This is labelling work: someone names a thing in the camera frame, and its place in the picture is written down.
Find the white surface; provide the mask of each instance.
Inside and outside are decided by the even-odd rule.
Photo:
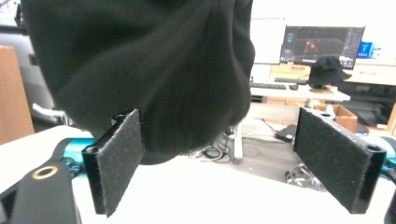
[[[268,78],[267,83],[275,83],[274,79]],[[309,85],[299,85],[297,91],[292,91],[289,89],[289,84],[277,82],[276,84],[286,85],[286,90],[273,90],[273,89],[263,89],[263,88],[250,88],[252,95],[259,96],[273,96],[273,97],[288,97],[288,98],[306,98],[311,100],[328,100],[328,101],[349,101],[350,96],[338,91],[337,89],[331,89],[332,94],[328,93],[317,93],[312,92]]]
[[[279,63],[285,27],[284,18],[259,18],[251,20],[250,39],[256,51],[254,63]]]
[[[66,137],[90,137],[60,126],[0,146],[0,190],[47,160]],[[88,180],[73,180],[83,223],[382,223],[395,187],[378,181],[365,215],[350,215],[329,193],[222,169],[186,157],[139,166],[113,216],[94,213]]]

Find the white table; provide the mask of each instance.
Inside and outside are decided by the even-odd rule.
[[[46,161],[66,137],[59,126],[0,146],[1,192]],[[350,215],[330,193],[302,189],[186,157],[139,166],[117,211],[94,213],[88,180],[73,180],[82,223],[383,223],[394,185],[379,179],[365,215]]]

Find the black velcro pad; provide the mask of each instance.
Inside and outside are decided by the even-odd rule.
[[[82,151],[97,214],[110,217],[144,156],[140,110],[114,117],[116,123]]]
[[[321,113],[300,109],[294,151],[349,213],[364,214],[386,151]]]

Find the black fabric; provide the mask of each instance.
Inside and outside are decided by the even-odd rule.
[[[312,64],[309,79],[306,83],[311,86],[328,85],[342,82],[350,77],[351,75],[343,71],[340,60],[329,56],[319,58]]]
[[[141,109],[142,164],[213,140],[248,112],[252,0],[22,0],[56,105],[102,135]]]

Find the cable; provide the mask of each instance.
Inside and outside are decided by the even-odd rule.
[[[264,121],[265,125],[267,125],[274,133],[277,133],[277,130],[275,130],[271,125],[269,125],[267,121],[265,121],[265,119],[262,119],[262,121]]]

